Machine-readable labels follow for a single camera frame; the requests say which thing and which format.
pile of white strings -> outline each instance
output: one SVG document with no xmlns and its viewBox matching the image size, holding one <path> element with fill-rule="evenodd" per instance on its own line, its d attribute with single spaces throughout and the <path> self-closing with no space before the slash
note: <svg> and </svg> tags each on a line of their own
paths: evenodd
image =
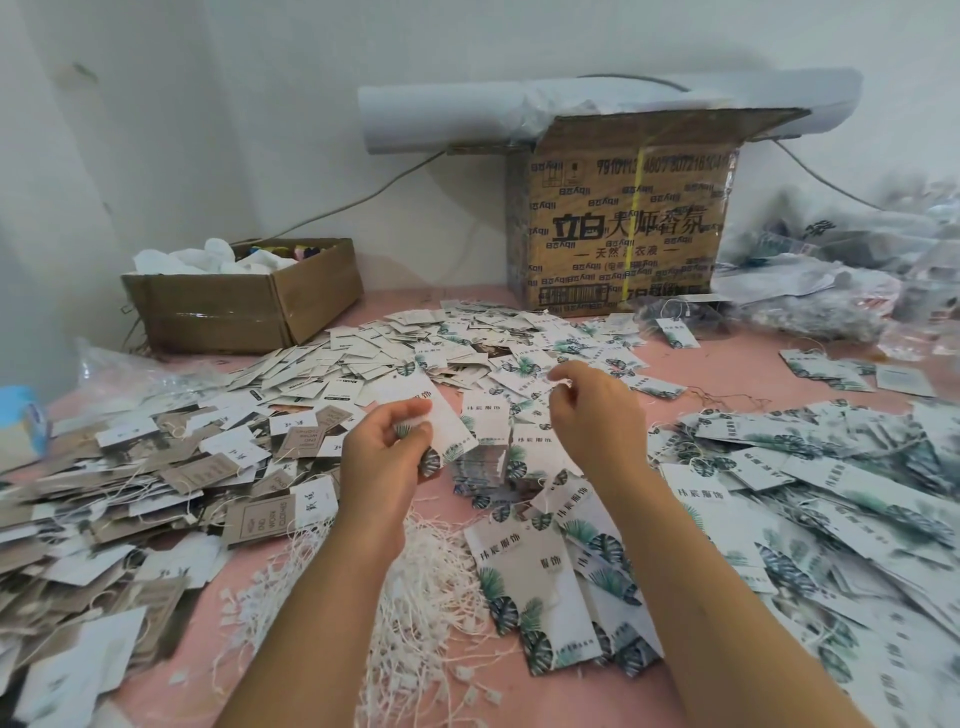
<svg viewBox="0 0 960 728">
<path fill-rule="evenodd" d="M 357 724 L 383 725 L 423 714 L 438 702 L 450 716 L 446 666 L 453 633 L 477 643 L 489 636 L 487 604 L 463 534 L 413 513 L 403 525 L 406 546 L 380 594 Z M 259 649 L 329 529 L 322 523 L 295 534 L 252 585 L 235 595 L 228 610 L 236 632 L 218 662 L 237 650 L 246 657 Z"/>
</svg>

right hand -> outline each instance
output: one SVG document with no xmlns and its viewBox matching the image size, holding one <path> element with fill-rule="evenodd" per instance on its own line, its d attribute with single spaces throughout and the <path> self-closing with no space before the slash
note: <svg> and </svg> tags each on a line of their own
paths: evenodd
<svg viewBox="0 0 960 728">
<path fill-rule="evenodd" d="M 623 382 L 582 361 L 554 367 L 548 378 L 572 382 L 553 388 L 550 422 L 594 486 L 649 469 L 646 415 Z"/>
</svg>

white wall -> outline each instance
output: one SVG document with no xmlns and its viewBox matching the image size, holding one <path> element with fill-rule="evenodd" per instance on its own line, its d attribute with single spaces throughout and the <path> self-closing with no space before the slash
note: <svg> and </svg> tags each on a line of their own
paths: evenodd
<svg viewBox="0 0 960 728">
<path fill-rule="evenodd" d="M 124 254 L 16 5 L 0 1 L 0 384 L 45 398 L 75 376 L 74 336 L 119 346 Z"/>
<path fill-rule="evenodd" d="M 19 4 L 125 269 L 144 248 L 258 234 L 201 0 Z"/>
<path fill-rule="evenodd" d="M 267 231 L 363 196 L 418 158 L 371 158 L 359 85 L 851 65 L 863 102 L 834 132 L 791 142 L 850 191 L 896 169 L 960 169 L 955 0 L 205 0 L 217 61 Z M 833 193 L 769 142 L 749 146 L 728 230 L 798 182 Z M 369 288 L 504 280 L 502 164 L 442 158 L 306 234 L 352 236 Z"/>
</svg>

hand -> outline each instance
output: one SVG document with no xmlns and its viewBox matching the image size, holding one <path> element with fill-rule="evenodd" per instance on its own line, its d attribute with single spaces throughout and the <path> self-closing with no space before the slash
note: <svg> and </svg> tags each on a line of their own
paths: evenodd
<svg viewBox="0 0 960 728">
<path fill-rule="evenodd" d="M 597 487 L 648 470 L 646 415 L 627 386 L 582 361 L 550 370 L 550 422 L 573 461 Z"/>
<path fill-rule="evenodd" d="M 403 519 L 417 490 L 420 457 L 430 447 L 433 425 L 423 422 L 402 440 L 394 425 L 430 411 L 430 400 L 382 404 L 344 440 L 340 462 L 340 510 L 335 526 L 389 558 L 403 550 Z"/>
</svg>

open cardboard box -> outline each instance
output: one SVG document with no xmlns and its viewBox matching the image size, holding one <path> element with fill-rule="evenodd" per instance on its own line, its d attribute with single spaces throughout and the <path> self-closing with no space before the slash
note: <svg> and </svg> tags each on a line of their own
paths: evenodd
<svg viewBox="0 0 960 728">
<path fill-rule="evenodd" d="M 270 352 L 302 344 L 363 295 L 349 238 L 271 240 L 322 251 L 269 276 L 122 276 L 155 351 Z M 237 257 L 251 247 L 234 243 Z"/>
</svg>

